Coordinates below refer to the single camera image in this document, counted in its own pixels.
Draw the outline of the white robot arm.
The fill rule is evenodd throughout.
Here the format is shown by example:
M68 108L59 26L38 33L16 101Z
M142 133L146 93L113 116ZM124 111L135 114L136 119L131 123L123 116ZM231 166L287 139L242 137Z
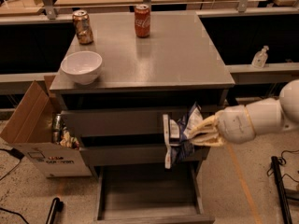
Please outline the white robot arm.
M277 99L224 108L191 128L188 139L196 146L243 144L259 135L299 128L299 80L285 85Z

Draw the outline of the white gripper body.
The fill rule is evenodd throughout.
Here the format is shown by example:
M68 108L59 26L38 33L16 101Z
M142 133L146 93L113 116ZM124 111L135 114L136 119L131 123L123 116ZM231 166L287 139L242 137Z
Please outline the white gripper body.
M215 117L219 134L230 143L243 144L256 136L244 105L226 107L217 112Z

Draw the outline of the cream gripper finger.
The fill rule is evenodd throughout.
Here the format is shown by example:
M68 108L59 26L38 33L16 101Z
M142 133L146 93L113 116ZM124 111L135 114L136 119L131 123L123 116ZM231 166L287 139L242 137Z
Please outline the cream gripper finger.
M218 133L201 133L192 138L191 143L195 146L221 147L225 140Z
M195 137L200 133L215 133L216 131L217 131L216 116L212 115L202 120L199 124L196 124L193 128L191 128L189 132L189 137Z

